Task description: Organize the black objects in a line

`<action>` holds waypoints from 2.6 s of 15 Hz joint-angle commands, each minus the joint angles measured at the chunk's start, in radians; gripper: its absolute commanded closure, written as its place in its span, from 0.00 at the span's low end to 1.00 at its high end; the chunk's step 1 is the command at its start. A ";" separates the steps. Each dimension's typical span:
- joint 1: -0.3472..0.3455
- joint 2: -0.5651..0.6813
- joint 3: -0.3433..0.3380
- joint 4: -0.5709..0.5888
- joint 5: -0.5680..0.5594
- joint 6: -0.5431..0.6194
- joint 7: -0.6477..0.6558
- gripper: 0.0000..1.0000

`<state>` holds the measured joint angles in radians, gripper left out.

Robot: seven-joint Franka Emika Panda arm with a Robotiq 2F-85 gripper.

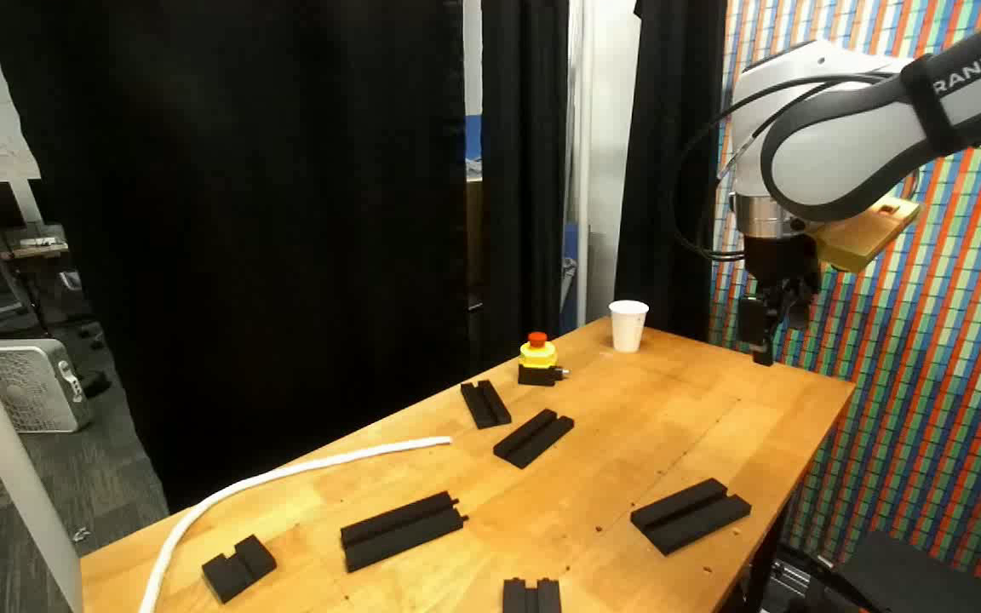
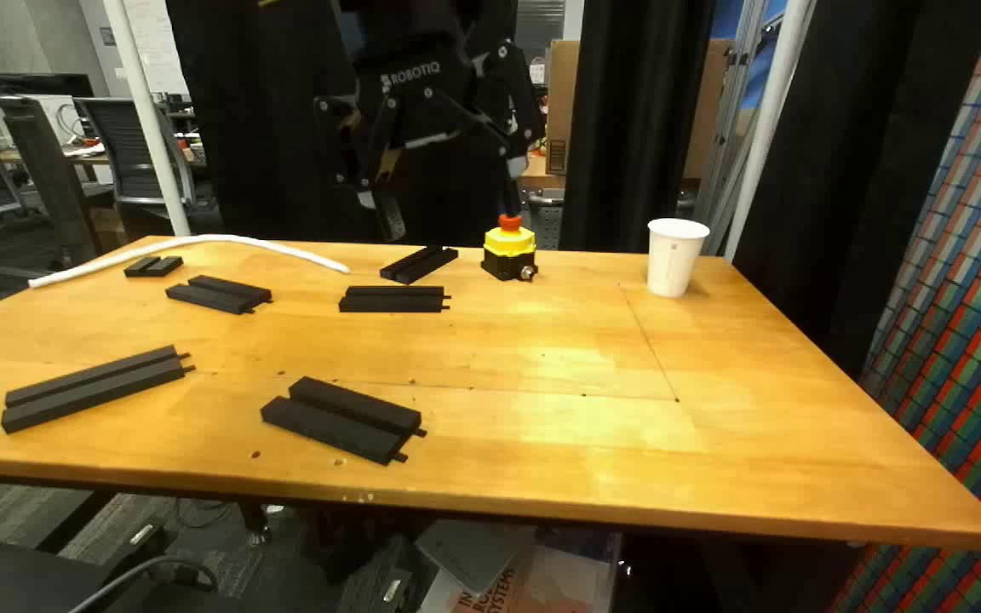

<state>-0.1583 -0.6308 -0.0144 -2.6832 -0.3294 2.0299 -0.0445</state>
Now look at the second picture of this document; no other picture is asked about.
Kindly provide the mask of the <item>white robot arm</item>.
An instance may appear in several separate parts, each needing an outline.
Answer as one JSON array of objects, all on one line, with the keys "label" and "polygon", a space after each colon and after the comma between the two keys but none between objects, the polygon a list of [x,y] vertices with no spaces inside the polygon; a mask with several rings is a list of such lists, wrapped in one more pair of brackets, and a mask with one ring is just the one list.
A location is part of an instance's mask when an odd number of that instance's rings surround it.
[{"label": "white robot arm", "polygon": [[405,237],[408,217],[396,175],[408,158],[460,141],[485,142],[491,169],[519,200],[528,147],[544,136],[544,114],[515,44],[519,0],[335,0],[355,84],[321,96],[330,178],[379,223]]}]

